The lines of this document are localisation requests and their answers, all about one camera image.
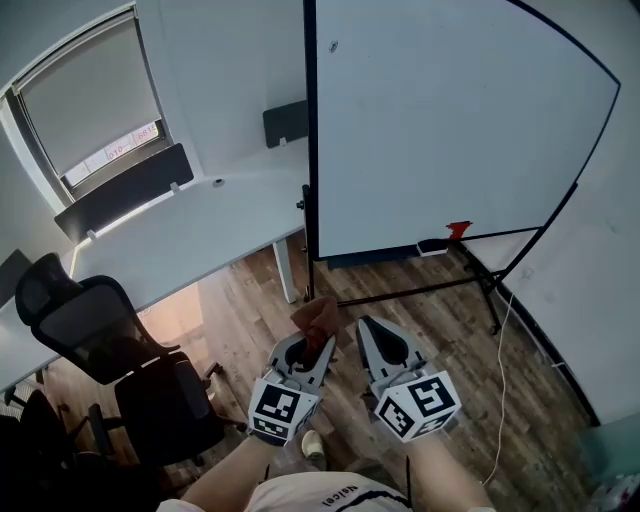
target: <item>white cable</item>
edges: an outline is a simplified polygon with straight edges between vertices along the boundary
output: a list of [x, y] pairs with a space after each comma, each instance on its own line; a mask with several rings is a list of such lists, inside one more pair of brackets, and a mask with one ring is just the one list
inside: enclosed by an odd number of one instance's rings
[[507, 398], [507, 379], [504, 376], [504, 366], [502, 365], [502, 337], [504, 336], [504, 328], [507, 325], [507, 319], [509, 318], [509, 313], [511, 312], [511, 301], [513, 300], [513, 293], [511, 294], [511, 298], [509, 299], [509, 307], [507, 308], [507, 314], [504, 317], [504, 321], [502, 322], [502, 327], [500, 328], [500, 341], [498, 341], [498, 365], [500, 366], [500, 374], [502, 375], [502, 416], [500, 417], [500, 427], [498, 428], [498, 451], [496, 452], [496, 461], [493, 464], [493, 470], [491, 470], [491, 474], [487, 477], [487, 479], [482, 482], [482, 485], [487, 485], [493, 478], [493, 475], [496, 474], [498, 470], [498, 460], [500, 459], [500, 450], [502, 450], [502, 426], [504, 425], [504, 402]]

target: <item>white marker cube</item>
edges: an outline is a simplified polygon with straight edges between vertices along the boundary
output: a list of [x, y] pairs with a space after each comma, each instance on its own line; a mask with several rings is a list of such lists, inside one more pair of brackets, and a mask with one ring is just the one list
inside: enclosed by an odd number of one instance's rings
[[461, 406], [449, 374], [440, 372], [386, 389], [375, 414], [407, 443], [444, 427]]
[[264, 435], [291, 441], [319, 402], [315, 395], [256, 379], [249, 404], [249, 424]]

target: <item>red cloth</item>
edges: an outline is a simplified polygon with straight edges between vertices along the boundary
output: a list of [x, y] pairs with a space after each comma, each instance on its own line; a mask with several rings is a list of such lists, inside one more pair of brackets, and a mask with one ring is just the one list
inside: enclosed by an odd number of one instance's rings
[[305, 368], [312, 367], [329, 338], [338, 334], [338, 302], [333, 297], [320, 297], [302, 306], [290, 318], [307, 339], [300, 362]]

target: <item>roller shade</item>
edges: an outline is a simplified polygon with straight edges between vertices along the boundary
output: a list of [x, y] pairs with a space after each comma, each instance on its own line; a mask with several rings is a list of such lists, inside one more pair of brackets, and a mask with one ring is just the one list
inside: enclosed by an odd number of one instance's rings
[[20, 89], [33, 128], [60, 176], [160, 118], [133, 17], [112, 25], [55, 56]]

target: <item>whiteboard eraser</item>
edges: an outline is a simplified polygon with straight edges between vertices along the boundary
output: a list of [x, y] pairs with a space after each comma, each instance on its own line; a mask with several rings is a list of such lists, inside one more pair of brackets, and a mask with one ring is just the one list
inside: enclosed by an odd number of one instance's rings
[[418, 254], [420, 254], [421, 258], [437, 256], [438, 254], [447, 254], [447, 251], [449, 250], [447, 242], [438, 238], [418, 242], [416, 247], [418, 248]]

